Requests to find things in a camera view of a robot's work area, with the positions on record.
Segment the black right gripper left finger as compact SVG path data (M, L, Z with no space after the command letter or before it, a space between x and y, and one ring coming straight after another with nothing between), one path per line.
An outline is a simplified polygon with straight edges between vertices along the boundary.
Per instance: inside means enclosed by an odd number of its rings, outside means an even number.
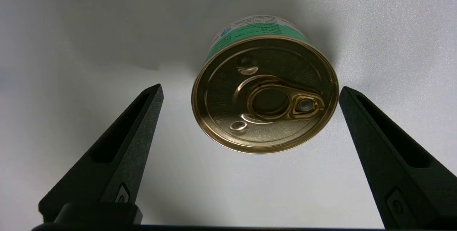
M70 203L134 203L143 178L164 94L142 91L39 202L44 223Z

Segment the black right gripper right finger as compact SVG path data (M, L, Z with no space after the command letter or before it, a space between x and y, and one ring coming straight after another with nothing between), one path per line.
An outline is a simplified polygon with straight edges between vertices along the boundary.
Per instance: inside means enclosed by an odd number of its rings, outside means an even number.
M456 229L456 176L361 92L338 101L384 228Z

